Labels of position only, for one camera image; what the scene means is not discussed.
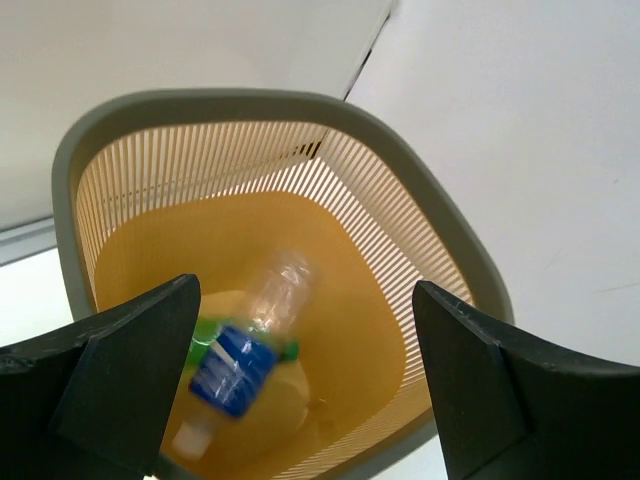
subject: wastebasket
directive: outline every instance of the wastebasket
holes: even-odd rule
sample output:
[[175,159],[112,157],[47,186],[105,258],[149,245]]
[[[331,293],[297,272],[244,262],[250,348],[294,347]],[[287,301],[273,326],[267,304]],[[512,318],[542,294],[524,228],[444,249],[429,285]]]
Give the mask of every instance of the wastebasket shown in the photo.
[[328,97],[118,98],[64,137],[52,188],[76,320],[185,272],[203,294],[237,291],[275,249],[318,267],[296,333],[321,408],[259,458],[186,466],[204,478],[331,477],[431,420],[417,280],[511,318],[496,269],[425,164],[380,121]]

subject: clear plastic bottle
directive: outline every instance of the clear plastic bottle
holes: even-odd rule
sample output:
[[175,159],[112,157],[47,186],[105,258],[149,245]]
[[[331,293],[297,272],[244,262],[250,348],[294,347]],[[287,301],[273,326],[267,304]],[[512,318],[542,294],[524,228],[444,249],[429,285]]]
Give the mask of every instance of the clear plastic bottle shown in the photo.
[[313,272],[296,252],[280,252],[251,285],[233,321],[222,327],[189,384],[189,416],[172,441],[198,460],[224,417],[240,418],[291,340],[291,328],[312,287]]

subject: mesh wastebasket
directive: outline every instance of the mesh wastebasket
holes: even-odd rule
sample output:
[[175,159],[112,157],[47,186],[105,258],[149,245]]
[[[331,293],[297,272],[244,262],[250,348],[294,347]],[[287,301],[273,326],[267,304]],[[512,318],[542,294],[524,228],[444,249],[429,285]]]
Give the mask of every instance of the mesh wastebasket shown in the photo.
[[318,267],[296,334],[322,408],[251,461],[186,466],[204,478],[209,468],[238,480],[331,477],[430,420],[411,310],[417,280],[510,319],[494,266],[420,159],[331,98],[122,97],[71,128],[52,177],[74,319],[184,272],[198,275],[203,294],[237,291],[280,248]]

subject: white wall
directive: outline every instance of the white wall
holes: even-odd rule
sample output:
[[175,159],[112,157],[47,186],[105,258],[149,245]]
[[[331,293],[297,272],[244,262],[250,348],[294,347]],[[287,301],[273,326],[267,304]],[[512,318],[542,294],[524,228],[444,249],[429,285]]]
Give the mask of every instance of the white wall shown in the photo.
[[342,97],[391,0],[0,0],[0,230],[48,216],[65,131],[114,96],[244,86]]
[[395,128],[518,326],[640,365],[640,2],[404,0],[349,100]]

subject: blue bottle label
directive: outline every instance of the blue bottle label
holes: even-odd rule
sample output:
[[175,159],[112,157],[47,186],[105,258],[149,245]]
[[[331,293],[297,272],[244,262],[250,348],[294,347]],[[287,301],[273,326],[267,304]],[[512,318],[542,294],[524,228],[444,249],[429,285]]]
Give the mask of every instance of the blue bottle label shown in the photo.
[[227,325],[207,350],[189,389],[212,407],[239,418],[249,410],[276,361],[269,347]]

